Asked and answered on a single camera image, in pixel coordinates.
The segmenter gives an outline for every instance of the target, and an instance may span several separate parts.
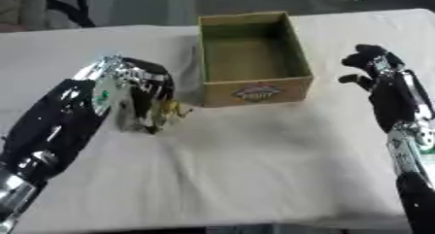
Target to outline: black cable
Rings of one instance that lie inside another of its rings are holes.
[[[89,18],[86,0],[77,0],[79,9],[59,0],[47,0],[47,8],[64,13],[71,21],[80,27],[95,27],[95,23]]]

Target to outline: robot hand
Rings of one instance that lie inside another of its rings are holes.
[[[414,72],[405,70],[405,64],[399,57],[380,46],[357,45],[356,51],[342,60],[343,65],[361,69],[370,78],[351,74],[341,77],[339,82],[356,83],[371,92],[369,100],[385,133],[399,121],[433,119],[434,111],[426,91]],[[409,75],[409,82],[404,75]]]
[[[369,77],[352,74],[339,79],[356,83],[371,92],[376,120],[387,133],[396,186],[413,233],[433,233],[435,223],[434,131],[429,121],[434,111],[429,97],[413,71],[379,46],[358,45],[357,53],[343,59]]]
[[[84,67],[48,92],[4,138],[0,233],[11,232],[49,179],[69,167],[114,105],[128,98],[130,121],[154,133],[156,124],[146,123],[151,108],[173,102],[173,93],[173,80],[164,67],[119,55]]]

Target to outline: box label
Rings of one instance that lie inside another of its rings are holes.
[[[270,99],[280,92],[282,92],[281,89],[268,84],[255,84],[239,89],[232,95],[248,102],[258,103]]]

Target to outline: table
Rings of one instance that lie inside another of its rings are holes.
[[[303,103],[196,108],[156,136],[120,133],[113,116],[24,214],[17,233],[307,223],[402,228],[380,130],[341,58],[379,44],[435,95],[435,16],[426,10],[292,17],[316,76]],[[96,57],[121,52],[200,88],[196,27],[122,26],[0,35],[0,131]]]

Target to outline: cardboard box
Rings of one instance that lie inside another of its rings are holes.
[[[199,20],[204,106],[304,100],[313,75],[286,13]]]

